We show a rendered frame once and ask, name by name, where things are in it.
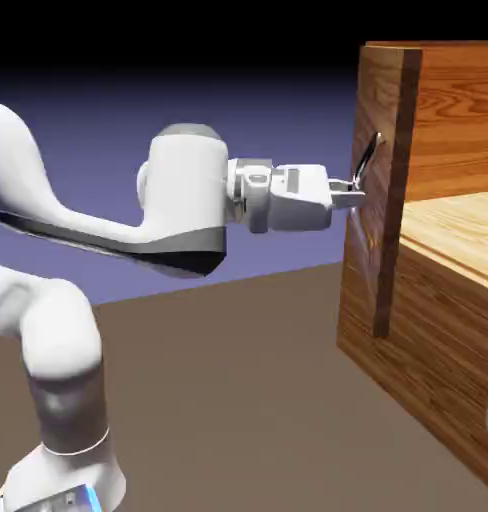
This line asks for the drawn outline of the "wooden cabinet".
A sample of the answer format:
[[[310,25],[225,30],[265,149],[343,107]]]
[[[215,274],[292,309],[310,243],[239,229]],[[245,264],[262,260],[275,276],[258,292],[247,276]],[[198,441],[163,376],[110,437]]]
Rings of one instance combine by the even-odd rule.
[[[337,343],[488,486],[488,42],[367,45],[422,64],[389,332]]]

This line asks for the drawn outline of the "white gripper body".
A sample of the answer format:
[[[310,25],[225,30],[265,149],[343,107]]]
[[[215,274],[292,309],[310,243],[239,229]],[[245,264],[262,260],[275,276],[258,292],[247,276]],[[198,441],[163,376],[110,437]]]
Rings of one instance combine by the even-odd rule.
[[[319,231],[331,225],[333,202],[323,165],[275,167],[269,197],[268,227],[274,231]]]

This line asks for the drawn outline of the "wooden cabinet door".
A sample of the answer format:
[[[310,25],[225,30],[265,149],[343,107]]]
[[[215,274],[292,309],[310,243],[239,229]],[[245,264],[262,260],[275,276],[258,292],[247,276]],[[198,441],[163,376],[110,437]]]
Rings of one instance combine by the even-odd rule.
[[[395,266],[415,125],[422,50],[360,50],[351,170],[365,157],[363,205],[347,217],[343,318],[375,337],[389,332]]]

